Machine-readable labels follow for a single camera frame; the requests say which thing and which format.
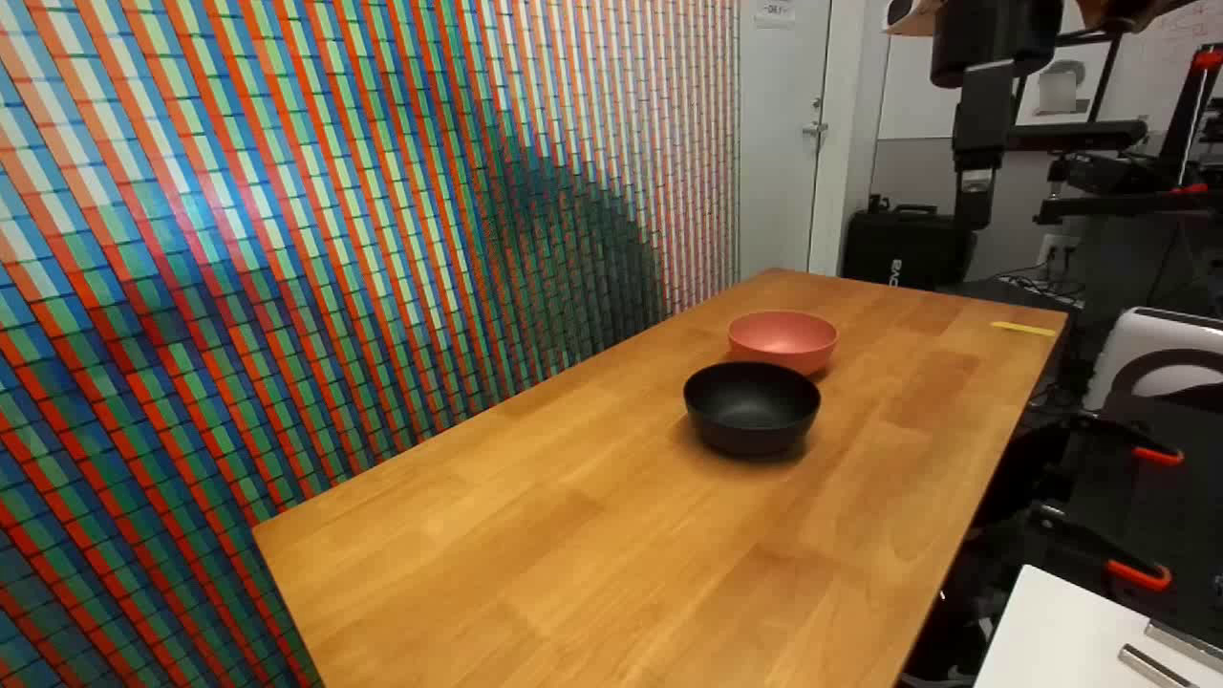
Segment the pink plastic bowl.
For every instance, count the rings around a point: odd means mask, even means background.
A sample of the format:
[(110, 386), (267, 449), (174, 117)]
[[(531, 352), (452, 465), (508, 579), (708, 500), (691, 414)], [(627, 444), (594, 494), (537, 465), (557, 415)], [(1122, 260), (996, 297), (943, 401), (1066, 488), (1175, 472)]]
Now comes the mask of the pink plastic bowl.
[(745, 315), (729, 324), (738, 359), (778, 363), (798, 376), (825, 376), (836, 328), (811, 315)]

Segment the black bowl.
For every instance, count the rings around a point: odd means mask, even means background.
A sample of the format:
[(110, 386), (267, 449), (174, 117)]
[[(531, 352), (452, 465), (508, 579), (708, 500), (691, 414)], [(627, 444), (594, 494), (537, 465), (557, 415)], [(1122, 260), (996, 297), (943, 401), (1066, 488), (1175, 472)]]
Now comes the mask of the black bowl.
[(713, 363), (685, 381), (685, 410), (703, 449), (770, 464), (806, 449), (822, 389), (775, 363)]

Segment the black case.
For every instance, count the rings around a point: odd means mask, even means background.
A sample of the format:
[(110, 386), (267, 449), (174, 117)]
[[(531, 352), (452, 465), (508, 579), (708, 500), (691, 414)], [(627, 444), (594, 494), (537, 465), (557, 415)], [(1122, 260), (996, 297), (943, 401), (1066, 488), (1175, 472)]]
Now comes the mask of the black case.
[(839, 272), (866, 284), (954, 288), (966, 275), (973, 235), (921, 201), (870, 195), (850, 213)]

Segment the white door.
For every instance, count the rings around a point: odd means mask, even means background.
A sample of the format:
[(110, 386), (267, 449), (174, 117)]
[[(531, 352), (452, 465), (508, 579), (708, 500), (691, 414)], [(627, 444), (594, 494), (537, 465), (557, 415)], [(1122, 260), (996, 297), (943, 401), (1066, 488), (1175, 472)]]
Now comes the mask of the white door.
[(741, 272), (803, 268), (825, 138), (831, 0), (745, 0), (741, 17)]

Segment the yellow tape strip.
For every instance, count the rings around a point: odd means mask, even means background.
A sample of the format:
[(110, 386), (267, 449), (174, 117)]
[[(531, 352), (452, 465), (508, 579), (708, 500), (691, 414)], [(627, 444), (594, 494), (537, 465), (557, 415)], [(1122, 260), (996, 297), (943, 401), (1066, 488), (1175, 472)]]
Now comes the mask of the yellow tape strip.
[(1063, 338), (1058, 328), (1021, 324), (1021, 320), (988, 320), (988, 328), (1021, 331), (1021, 338), (1043, 338), (1043, 342), (1058, 342)]

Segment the framed portrait picture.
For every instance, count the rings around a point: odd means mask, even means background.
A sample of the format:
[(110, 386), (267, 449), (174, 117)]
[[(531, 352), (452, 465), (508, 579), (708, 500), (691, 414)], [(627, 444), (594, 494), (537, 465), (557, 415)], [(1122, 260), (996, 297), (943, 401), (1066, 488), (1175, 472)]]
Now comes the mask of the framed portrait picture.
[(1089, 124), (1104, 87), (1108, 41), (1058, 47), (1050, 63), (1022, 78), (1015, 124), (1063, 126)]

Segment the orange handled clamp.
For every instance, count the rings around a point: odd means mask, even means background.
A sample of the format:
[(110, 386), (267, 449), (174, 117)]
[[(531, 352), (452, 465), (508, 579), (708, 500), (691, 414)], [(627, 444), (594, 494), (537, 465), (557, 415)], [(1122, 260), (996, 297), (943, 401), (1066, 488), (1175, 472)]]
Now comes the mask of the orange handled clamp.
[(1173, 568), (1128, 552), (1122, 542), (1071, 521), (1054, 505), (1034, 508), (1034, 531), (1043, 538), (1039, 553), (1071, 567), (1075, 575), (1089, 575), (1108, 584), (1128, 584), (1140, 593), (1164, 593), (1173, 584)]

